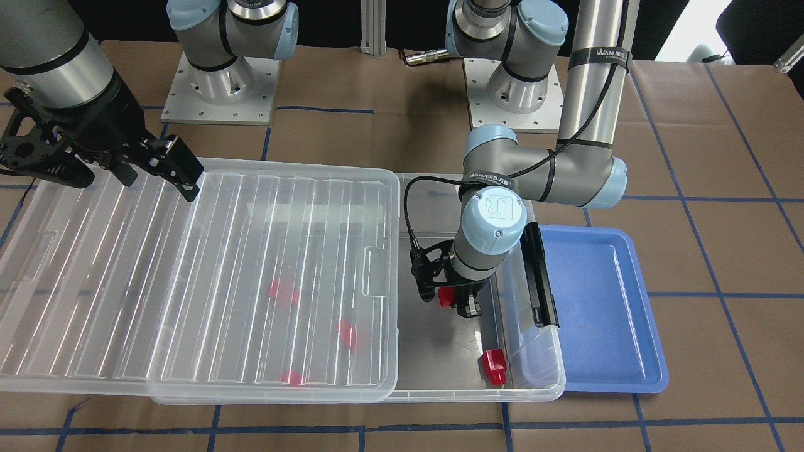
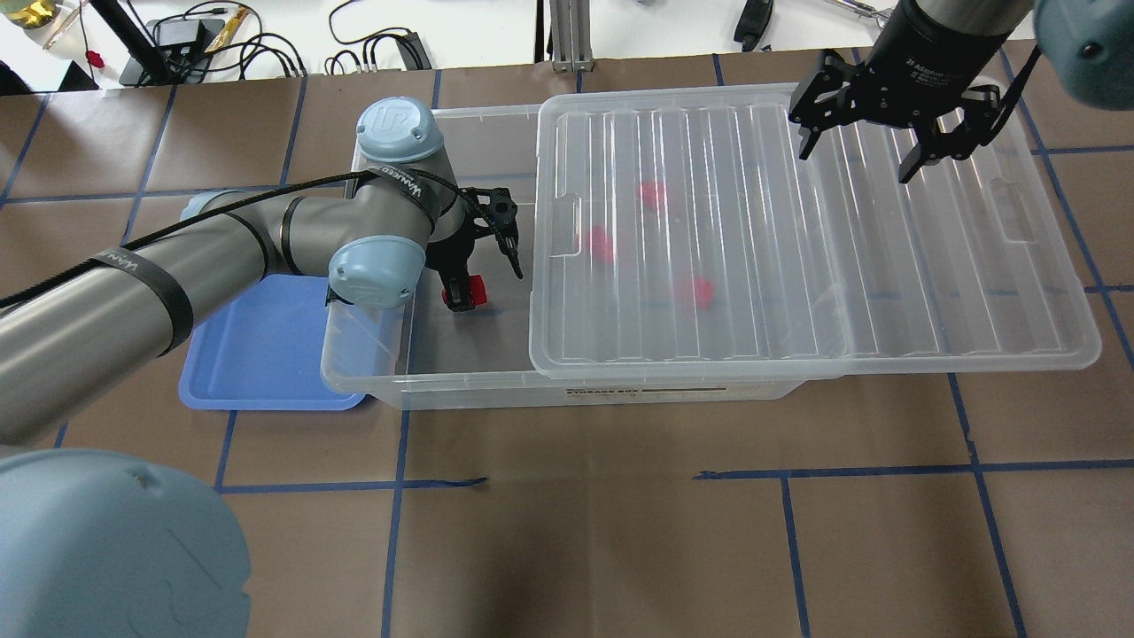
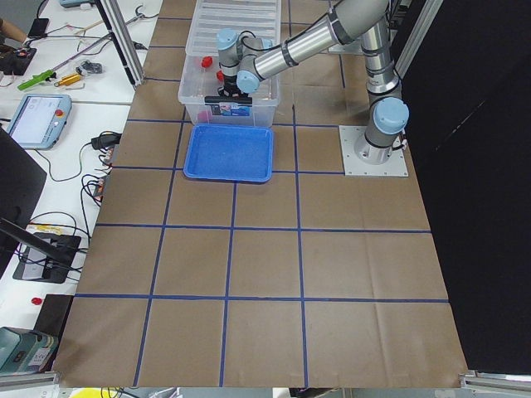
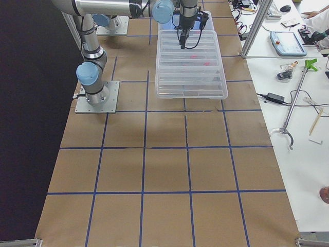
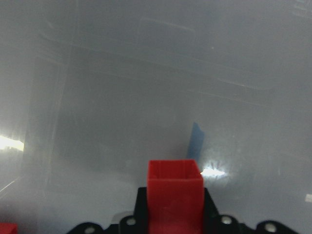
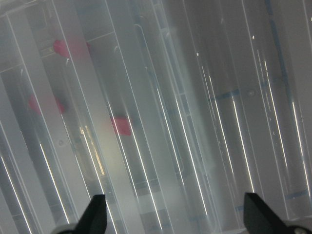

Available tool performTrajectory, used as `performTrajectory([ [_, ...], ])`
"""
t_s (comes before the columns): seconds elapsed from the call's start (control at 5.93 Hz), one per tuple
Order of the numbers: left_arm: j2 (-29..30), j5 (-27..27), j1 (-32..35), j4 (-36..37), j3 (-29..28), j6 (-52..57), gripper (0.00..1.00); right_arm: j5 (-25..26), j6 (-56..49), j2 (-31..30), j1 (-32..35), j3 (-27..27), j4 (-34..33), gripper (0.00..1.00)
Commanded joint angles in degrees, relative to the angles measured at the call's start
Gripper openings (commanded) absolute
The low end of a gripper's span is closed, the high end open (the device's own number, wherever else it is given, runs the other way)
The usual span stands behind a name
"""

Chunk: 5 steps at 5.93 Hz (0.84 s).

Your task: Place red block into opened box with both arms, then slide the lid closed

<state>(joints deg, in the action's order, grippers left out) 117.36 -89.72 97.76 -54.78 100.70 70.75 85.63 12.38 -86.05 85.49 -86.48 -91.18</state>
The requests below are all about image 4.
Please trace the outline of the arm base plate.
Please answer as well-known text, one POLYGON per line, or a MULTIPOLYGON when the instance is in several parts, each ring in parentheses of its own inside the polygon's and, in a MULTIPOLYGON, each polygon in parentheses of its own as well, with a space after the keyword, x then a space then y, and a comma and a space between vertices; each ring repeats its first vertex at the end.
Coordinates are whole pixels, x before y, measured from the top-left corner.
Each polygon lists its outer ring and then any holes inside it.
POLYGON ((129 25, 128 16, 107 16, 95 14, 97 36, 126 36, 129 25))
POLYGON ((81 87, 77 97, 77 114, 115 114, 118 103, 120 81, 105 81, 103 90, 95 95, 87 94, 81 87))

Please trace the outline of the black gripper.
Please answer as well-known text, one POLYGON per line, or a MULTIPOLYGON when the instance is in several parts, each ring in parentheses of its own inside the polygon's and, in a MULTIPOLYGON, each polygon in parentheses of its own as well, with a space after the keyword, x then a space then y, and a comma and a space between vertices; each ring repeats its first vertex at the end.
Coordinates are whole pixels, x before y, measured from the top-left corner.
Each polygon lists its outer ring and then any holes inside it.
POLYGON ((181 49, 186 47, 189 31, 193 29, 195 22, 199 22, 199 29, 203 30, 208 21, 208 14, 201 11, 201 7, 181 7, 179 14, 179 24, 177 30, 181 30, 179 45, 181 49))

